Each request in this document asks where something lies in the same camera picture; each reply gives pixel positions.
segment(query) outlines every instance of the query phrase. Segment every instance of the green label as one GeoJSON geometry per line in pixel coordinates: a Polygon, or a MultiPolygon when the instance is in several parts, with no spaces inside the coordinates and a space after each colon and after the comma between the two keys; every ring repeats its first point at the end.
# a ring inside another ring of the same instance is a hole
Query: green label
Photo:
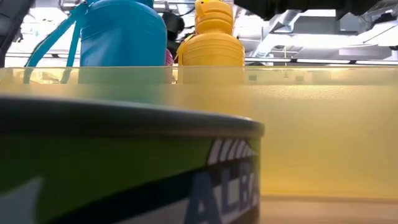
{"type": "Polygon", "coordinates": [[[0,223],[230,223],[258,216],[258,140],[1,141],[9,147],[0,150],[0,223]]]}

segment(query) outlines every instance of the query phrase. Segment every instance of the yellow bottle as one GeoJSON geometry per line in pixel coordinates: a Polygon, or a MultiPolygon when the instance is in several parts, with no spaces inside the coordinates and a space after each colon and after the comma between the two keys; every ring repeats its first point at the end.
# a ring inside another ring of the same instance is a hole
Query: yellow bottle
{"type": "Polygon", "coordinates": [[[196,0],[195,9],[196,35],[181,44],[178,65],[206,67],[184,67],[184,72],[179,74],[182,75],[182,82],[242,83],[244,48],[232,36],[232,7],[220,0],[196,0]],[[218,72],[214,66],[224,68],[218,72]]]}

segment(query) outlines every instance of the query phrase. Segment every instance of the water bottle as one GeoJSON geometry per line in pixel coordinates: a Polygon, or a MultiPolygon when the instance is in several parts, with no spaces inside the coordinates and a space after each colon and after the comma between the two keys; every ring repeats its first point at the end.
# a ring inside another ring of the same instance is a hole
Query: water bottle
{"type": "Polygon", "coordinates": [[[167,29],[153,0],[100,0],[81,27],[80,66],[162,66],[167,29]]]}
{"type": "Polygon", "coordinates": [[[196,0],[195,9],[196,35],[181,44],[178,50],[178,64],[208,67],[203,68],[206,71],[185,72],[181,76],[183,82],[197,83],[213,80],[221,83],[242,83],[244,81],[242,69],[231,68],[227,71],[223,68],[221,72],[209,67],[242,67],[244,65],[243,45],[232,36],[232,7],[220,0],[196,0]]]}
{"type": "MultiPolygon", "coordinates": [[[[99,0],[87,10],[81,27],[81,67],[164,66],[167,29],[153,0],[99,0]]],[[[83,69],[82,84],[156,84],[163,68],[83,69]]]]}

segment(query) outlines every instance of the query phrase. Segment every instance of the yellow lid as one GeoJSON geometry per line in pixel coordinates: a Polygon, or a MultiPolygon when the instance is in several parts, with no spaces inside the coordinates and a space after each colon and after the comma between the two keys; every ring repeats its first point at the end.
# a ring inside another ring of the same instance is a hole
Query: yellow lid
{"type": "Polygon", "coordinates": [[[197,34],[223,32],[232,34],[232,7],[220,0],[195,1],[195,28],[197,34]]]}

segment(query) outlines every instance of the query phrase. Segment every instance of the white stripes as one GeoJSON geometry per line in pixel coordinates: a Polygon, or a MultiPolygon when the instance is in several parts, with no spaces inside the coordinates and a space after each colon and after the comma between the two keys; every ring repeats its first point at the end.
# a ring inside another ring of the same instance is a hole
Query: white stripes
{"type": "Polygon", "coordinates": [[[211,146],[207,164],[213,165],[251,156],[258,156],[258,153],[244,139],[217,138],[211,146]]]}

